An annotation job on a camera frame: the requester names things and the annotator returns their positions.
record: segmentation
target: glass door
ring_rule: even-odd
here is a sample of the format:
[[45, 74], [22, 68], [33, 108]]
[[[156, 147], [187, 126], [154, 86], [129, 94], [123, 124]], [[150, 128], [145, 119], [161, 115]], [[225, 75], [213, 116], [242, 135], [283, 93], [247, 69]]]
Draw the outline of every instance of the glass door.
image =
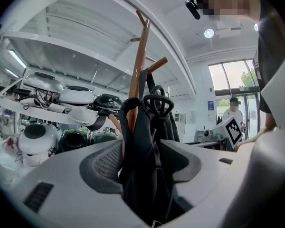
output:
[[248, 109], [248, 139], [253, 138], [257, 134], [258, 122], [258, 104], [255, 95], [246, 96]]

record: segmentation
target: hand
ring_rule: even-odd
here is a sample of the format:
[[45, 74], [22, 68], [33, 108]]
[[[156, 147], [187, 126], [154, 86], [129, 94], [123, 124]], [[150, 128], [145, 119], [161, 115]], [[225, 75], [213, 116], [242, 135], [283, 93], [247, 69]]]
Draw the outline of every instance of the hand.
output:
[[235, 148], [234, 148], [234, 152], [238, 152], [239, 147], [241, 147], [243, 144], [250, 143], [250, 142], [253, 143], [253, 141], [249, 141], [249, 140], [237, 143]]

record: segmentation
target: black cap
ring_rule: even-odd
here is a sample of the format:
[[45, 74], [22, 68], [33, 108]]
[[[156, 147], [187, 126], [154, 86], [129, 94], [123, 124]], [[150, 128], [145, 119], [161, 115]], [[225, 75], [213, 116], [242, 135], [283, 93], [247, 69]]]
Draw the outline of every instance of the black cap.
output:
[[203, 11], [204, 15], [214, 16], [214, 9], [209, 9], [208, 1], [205, 0], [196, 0], [197, 6]]
[[231, 103], [231, 102], [237, 103], [237, 105], [241, 105], [241, 102], [238, 101], [238, 98], [237, 98], [237, 97], [232, 97], [232, 98], [230, 99], [230, 103]]

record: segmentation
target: black backpack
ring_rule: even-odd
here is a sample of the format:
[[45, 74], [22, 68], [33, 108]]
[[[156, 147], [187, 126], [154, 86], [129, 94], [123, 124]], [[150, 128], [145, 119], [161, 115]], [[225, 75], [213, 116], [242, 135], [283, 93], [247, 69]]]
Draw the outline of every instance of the black backpack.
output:
[[[146, 81], [151, 94], [143, 97]], [[139, 89], [140, 98], [127, 99], [119, 112], [125, 156], [118, 182], [123, 185], [125, 203], [144, 222], [156, 227], [172, 219], [169, 213], [173, 179], [171, 172], [162, 166], [160, 140], [180, 140], [171, 114], [174, 103], [165, 96], [161, 86], [155, 86], [147, 69], [140, 74]], [[138, 115], [132, 133], [127, 113], [136, 107]]]

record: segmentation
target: air vent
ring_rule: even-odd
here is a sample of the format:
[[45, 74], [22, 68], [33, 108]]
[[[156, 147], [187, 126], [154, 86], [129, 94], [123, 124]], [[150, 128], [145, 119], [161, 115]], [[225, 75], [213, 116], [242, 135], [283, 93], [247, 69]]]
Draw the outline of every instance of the air vent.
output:
[[23, 203], [28, 206], [32, 211], [37, 213], [53, 187], [54, 185], [49, 183], [39, 183]]

